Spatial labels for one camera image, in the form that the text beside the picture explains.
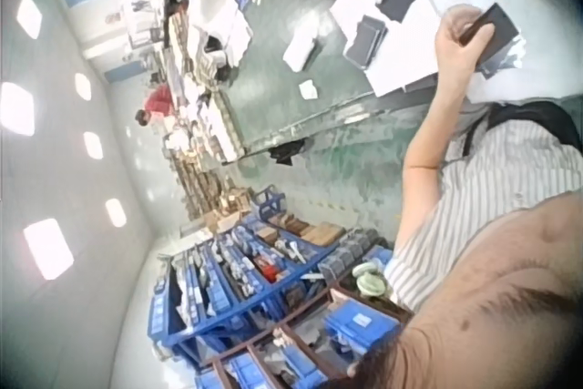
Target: ceiling light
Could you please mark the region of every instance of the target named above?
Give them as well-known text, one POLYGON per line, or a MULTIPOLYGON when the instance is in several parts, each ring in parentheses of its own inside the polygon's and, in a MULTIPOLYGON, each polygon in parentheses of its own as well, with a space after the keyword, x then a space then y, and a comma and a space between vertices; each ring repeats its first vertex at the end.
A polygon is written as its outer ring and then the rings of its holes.
POLYGON ((35 103, 33 96, 11 82, 2 84, 0 120, 5 128, 23 136, 35 134, 35 103))
POLYGON ((101 148, 101 140, 99 140, 99 136, 93 132, 86 132, 83 134, 83 138, 85 139, 85 146, 89 157, 92 159, 102 159, 103 149, 101 148))
POLYGON ((119 200, 112 199, 107 201, 106 209, 114 227, 123 227, 128 221, 126 218, 126 212, 121 206, 121 202, 119 202, 119 200))
POLYGON ((73 264, 73 254, 56 220, 41 220, 26 227, 25 238, 46 280, 54 280, 73 264))
POLYGON ((35 40, 40 34, 40 24, 43 15, 40 13, 33 0, 22 0, 16 13, 16 21, 23 27, 25 32, 35 40))
POLYGON ((82 73, 75 73, 75 90, 85 100, 91 100, 91 83, 82 73))

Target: wall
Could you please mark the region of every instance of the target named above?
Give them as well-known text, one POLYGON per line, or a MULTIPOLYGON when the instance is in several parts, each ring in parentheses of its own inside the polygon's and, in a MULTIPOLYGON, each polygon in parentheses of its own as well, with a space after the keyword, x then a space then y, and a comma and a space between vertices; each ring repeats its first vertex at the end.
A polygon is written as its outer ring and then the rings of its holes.
POLYGON ((31 39, 15 20, 20 0, 2 0, 2 80, 35 97, 36 133, 2 138, 3 387, 108 387, 128 301, 154 240, 132 189, 111 124, 106 90, 80 55, 57 0, 34 0, 43 14, 31 39), (76 93, 87 75, 93 98, 76 93), (97 133, 102 160, 91 159, 83 132, 97 133), (105 202, 128 216, 114 228, 105 202), (23 229, 55 218, 75 262, 50 282, 41 276, 23 229))
POLYGON ((131 176, 139 187, 151 224, 158 235, 177 230, 189 221, 180 199, 184 190, 162 155, 162 136, 151 126, 134 120, 136 111, 152 93, 149 74, 142 74, 110 86, 110 102, 119 141, 128 160, 131 176))

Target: hair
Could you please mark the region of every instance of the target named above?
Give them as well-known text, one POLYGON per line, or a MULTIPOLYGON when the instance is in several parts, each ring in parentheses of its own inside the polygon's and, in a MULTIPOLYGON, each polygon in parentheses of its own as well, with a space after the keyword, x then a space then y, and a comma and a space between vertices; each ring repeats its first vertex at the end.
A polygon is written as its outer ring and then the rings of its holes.
POLYGON ((405 347, 401 333, 402 329, 397 330, 375 343, 359 361, 354 377, 331 380, 319 385, 318 389, 405 389, 412 387, 415 380, 425 380, 426 371, 418 363, 414 346, 405 347), (395 372, 397 367, 401 368, 398 374, 395 372))
POLYGON ((143 109, 139 109, 138 112, 136 113, 136 121, 139 123, 141 127, 145 127, 148 124, 148 120, 146 120, 147 114, 148 113, 143 109))

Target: black cloth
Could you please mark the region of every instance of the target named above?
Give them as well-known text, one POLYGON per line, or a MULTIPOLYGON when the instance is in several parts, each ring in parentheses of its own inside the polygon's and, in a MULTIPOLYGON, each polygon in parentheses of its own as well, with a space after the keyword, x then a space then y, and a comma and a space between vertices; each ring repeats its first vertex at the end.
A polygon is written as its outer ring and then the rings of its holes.
MULTIPOLYGON (((550 132, 562 145, 572 146, 583 153, 583 141, 573 119, 567 111, 553 102, 539 101, 521 106, 494 104, 485 118, 488 130, 509 120, 530 120, 550 132)), ((469 155, 476 128, 483 120, 484 118, 480 118, 468 130, 464 143, 464 157, 469 155)))

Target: green floor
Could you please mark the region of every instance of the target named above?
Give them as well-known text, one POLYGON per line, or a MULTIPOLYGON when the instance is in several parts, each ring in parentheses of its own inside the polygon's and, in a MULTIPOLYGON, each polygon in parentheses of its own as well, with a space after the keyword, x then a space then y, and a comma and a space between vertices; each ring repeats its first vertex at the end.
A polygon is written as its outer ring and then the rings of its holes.
MULTIPOLYGON (((583 97, 562 105, 583 132, 583 97)), ((393 240, 404 153, 425 111, 403 110, 317 135, 291 167, 265 153, 223 170, 238 186, 261 190, 274 184, 286 193, 288 209, 304 220, 373 227, 393 240)))

